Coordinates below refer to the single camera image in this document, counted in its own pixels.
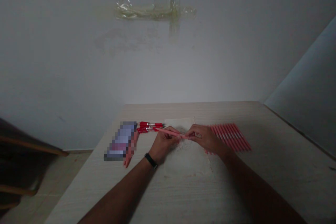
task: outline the clear plastic bag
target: clear plastic bag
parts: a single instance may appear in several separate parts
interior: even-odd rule
[[[181,7],[180,0],[154,0],[151,6],[137,7],[130,0],[117,0],[114,14],[118,19],[169,20],[169,35],[177,34],[180,18],[195,18],[196,9]]]

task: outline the pink pen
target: pink pen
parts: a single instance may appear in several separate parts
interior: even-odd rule
[[[161,128],[155,128],[157,131],[162,131],[162,132],[164,132],[164,133],[167,133],[167,134],[169,134],[169,135],[174,135],[174,136],[180,136],[180,137],[182,137],[182,138],[184,138],[184,139],[189,139],[189,137],[187,137],[187,136],[185,136],[185,135],[183,135],[183,134],[179,134],[179,133],[175,133],[175,132],[173,132],[173,131],[169,131],[169,130],[166,130],[166,129],[161,129]]]

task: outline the person's right hand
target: person's right hand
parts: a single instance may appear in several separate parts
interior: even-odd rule
[[[204,149],[212,153],[218,154],[221,150],[228,148],[222,140],[212,132],[210,127],[207,126],[193,124],[185,135],[189,137],[189,140],[198,143]]]

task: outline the floor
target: floor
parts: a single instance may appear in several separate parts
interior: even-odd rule
[[[58,157],[49,166],[38,193],[23,196],[21,203],[8,211],[0,224],[42,224],[71,184],[90,153]]]

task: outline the pink pen bundle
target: pink pen bundle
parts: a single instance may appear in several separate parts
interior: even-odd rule
[[[251,145],[247,142],[244,135],[240,132],[236,124],[215,124],[209,125],[212,132],[222,140],[233,151],[244,152],[251,151]]]

